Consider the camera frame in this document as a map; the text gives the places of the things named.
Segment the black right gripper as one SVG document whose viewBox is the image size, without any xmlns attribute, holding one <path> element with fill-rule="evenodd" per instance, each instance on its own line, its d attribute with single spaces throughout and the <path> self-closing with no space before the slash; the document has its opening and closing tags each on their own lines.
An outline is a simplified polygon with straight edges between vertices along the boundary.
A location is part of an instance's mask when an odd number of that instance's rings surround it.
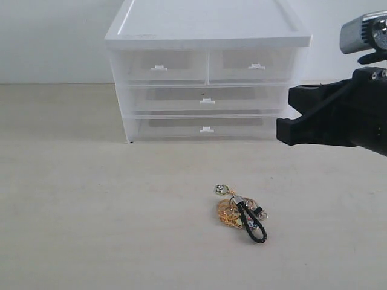
<svg viewBox="0 0 387 290">
<path fill-rule="evenodd" d="M 291 87 L 288 104 L 301 116 L 278 118 L 277 140 L 289 146 L 359 146 L 386 156 L 386 69 L 358 69 L 356 86 L 344 87 L 350 81 Z"/>
</svg>

